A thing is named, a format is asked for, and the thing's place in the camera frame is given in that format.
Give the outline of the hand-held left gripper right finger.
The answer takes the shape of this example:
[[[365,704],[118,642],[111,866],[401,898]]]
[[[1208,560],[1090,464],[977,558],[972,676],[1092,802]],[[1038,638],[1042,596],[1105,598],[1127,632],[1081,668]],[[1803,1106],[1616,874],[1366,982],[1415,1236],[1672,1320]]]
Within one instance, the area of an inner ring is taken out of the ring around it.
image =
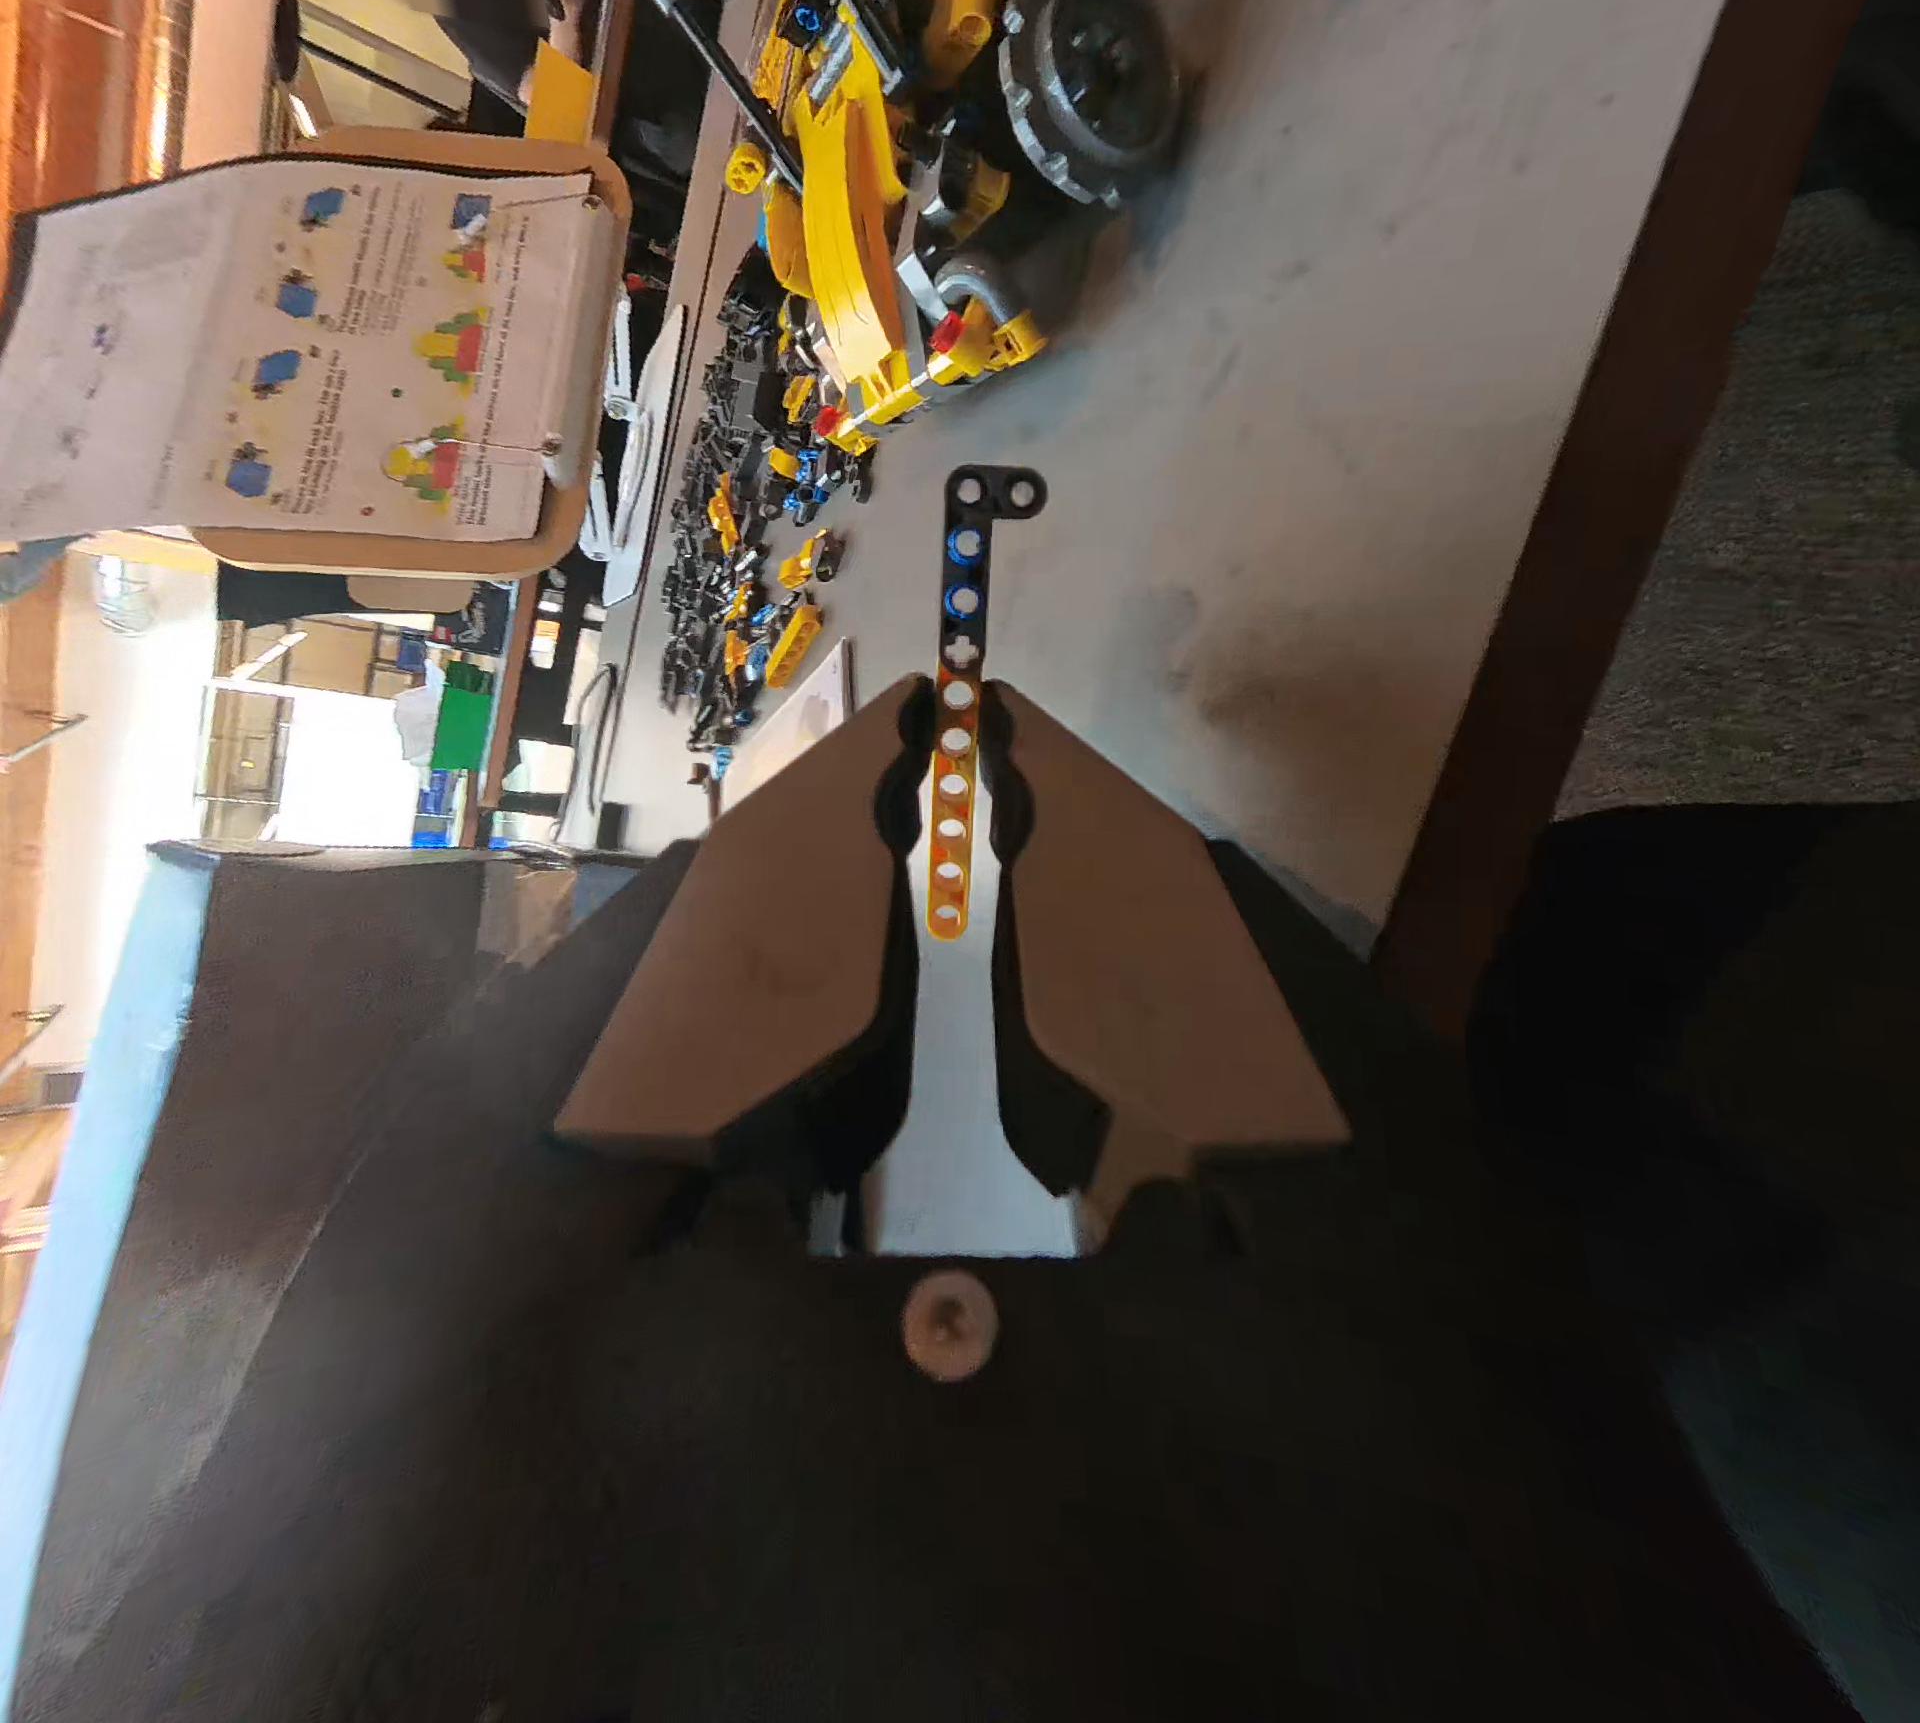
[[[999,1118],[1072,1246],[1131,1200],[1355,1140],[1205,834],[1008,682],[980,760],[999,866]]]

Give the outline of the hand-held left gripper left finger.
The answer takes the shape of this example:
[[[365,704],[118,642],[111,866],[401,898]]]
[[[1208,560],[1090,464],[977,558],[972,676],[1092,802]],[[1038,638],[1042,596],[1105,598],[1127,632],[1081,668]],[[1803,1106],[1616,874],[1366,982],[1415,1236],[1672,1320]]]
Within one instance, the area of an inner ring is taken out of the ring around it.
[[[935,688],[905,676],[719,818],[552,1124],[642,1256],[722,1208],[781,1246],[876,1256],[873,1186],[910,1110],[910,858]]]

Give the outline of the yellow and black beam assembly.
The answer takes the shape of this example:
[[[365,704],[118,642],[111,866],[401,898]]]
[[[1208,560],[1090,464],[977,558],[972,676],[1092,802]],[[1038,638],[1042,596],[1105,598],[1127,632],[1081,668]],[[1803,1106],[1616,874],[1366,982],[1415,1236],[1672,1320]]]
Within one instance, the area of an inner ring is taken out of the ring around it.
[[[970,922],[994,532],[1047,502],[1042,474],[1025,466],[962,466],[944,486],[925,902],[935,944],[959,942]]]

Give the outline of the green board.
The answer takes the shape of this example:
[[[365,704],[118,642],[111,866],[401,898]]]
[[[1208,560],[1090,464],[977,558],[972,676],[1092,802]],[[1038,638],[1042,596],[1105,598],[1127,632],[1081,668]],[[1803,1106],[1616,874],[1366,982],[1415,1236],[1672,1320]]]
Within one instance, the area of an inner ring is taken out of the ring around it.
[[[435,774],[478,774],[488,758],[496,674],[468,658],[448,656],[440,670],[438,716],[428,754]]]

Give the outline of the pile of loose building pieces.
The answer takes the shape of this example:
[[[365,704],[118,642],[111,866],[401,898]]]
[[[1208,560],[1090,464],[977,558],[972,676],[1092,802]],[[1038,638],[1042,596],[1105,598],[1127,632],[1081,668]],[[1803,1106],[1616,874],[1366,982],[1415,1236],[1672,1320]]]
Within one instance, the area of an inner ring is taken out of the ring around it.
[[[794,666],[818,632],[818,592],[847,558],[844,538],[821,526],[825,510],[875,488],[873,460],[816,429],[828,385],[799,311],[750,253],[722,297],[670,510],[660,702],[687,714],[690,778],[706,788],[755,728],[774,670]]]

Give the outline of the blue cardboard kit box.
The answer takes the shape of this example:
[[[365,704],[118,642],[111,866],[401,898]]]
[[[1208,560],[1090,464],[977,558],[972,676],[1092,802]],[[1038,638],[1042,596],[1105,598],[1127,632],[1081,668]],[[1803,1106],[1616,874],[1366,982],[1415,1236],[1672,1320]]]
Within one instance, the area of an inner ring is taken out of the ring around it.
[[[157,846],[5,1374],[5,1720],[317,1720],[409,1622],[693,860]]]

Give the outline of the white stand base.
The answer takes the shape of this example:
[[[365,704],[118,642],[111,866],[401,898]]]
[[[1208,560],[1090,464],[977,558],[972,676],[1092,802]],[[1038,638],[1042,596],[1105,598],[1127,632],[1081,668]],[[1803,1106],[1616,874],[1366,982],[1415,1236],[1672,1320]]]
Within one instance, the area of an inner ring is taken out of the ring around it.
[[[670,447],[687,309],[674,305],[641,353],[635,297],[616,299],[603,371],[603,441],[621,445],[613,466],[604,451],[593,464],[582,552],[603,564],[619,598],[638,584],[653,528],[654,498]]]

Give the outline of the wooden sheet stand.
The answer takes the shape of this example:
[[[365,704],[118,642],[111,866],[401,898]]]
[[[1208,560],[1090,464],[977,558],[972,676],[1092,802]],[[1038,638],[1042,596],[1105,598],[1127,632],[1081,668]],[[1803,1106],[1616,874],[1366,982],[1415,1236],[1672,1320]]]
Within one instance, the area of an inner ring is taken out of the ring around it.
[[[244,566],[519,580],[579,538],[628,189],[581,147],[237,159],[160,520]]]

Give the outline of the printed instruction sheet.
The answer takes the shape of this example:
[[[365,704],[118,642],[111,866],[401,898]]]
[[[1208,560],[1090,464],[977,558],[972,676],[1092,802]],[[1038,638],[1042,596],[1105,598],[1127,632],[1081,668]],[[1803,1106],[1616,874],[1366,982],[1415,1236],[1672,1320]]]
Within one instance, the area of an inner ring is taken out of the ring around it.
[[[530,540],[584,449],[614,223],[587,173],[317,155],[19,217],[5,538]]]

